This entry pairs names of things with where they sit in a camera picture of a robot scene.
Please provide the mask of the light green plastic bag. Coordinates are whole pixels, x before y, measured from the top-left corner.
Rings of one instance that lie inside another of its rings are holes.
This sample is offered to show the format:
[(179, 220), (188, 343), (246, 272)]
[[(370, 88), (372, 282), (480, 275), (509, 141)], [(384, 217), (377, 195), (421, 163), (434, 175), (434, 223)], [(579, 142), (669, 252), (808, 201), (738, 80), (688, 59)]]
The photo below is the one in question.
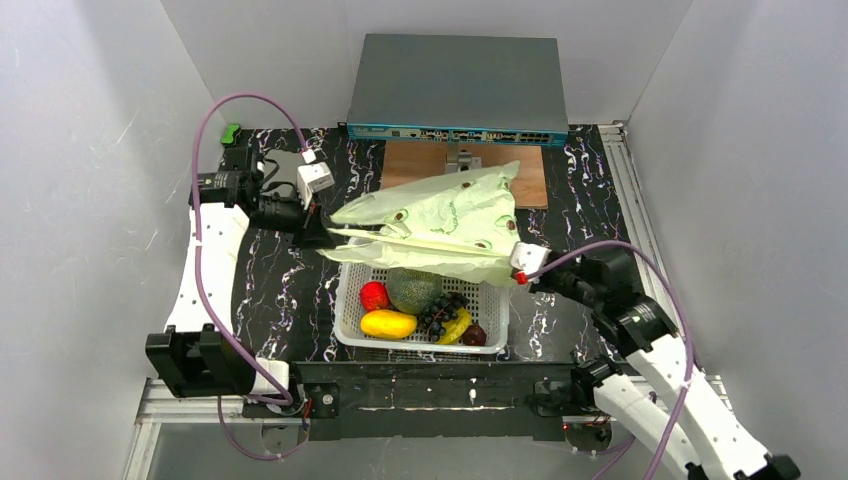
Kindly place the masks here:
[(348, 244), (320, 253), (339, 263), (512, 286), (510, 256), (520, 236), (511, 185), (519, 167), (514, 161), (362, 195), (330, 217), (330, 232)]

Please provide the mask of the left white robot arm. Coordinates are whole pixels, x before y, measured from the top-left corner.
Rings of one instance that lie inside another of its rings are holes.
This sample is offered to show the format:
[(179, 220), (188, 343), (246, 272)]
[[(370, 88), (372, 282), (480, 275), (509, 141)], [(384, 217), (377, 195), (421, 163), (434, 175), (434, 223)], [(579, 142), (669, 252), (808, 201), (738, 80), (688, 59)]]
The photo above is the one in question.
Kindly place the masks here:
[(189, 197), (190, 243), (181, 285), (161, 333), (148, 335), (145, 354), (173, 396), (266, 397), (292, 403), (289, 367), (258, 357), (232, 331), (238, 254), (249, 229), (280, 233), (300, 249), (335, 243), (320, 216), (319, 192), (333, 186), (324, 162), (295, 157), (295, 178), (283, 196), (279, 164), (251, 147), (229, 147), (216, 171), (197, 177)]

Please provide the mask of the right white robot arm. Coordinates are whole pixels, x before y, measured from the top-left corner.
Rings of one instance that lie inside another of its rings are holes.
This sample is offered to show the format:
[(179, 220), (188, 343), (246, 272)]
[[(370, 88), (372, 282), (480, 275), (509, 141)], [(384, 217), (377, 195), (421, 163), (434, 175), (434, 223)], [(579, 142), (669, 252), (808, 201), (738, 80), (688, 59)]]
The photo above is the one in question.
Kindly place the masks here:
[(513, 248), (515, 280), (531, 292), (556, 293), (589, 308), (595, 329), (656, 397), (640, 393), (604, 355), (572, 371), (572, 394), (612, 415), (633, 439), (653, 449), (647, 479), (659, 466), (679, 479), (800, 478), (792, 458), (771, 453), (754, 438), (696, 369), (693, 338), (668, 280), (660, 283), (673, 315), (634, 286), (629, 275), (636, 258), (661, 277), (646, 254), (622, 241), (600, 241), (566, 254), (525, 243)]

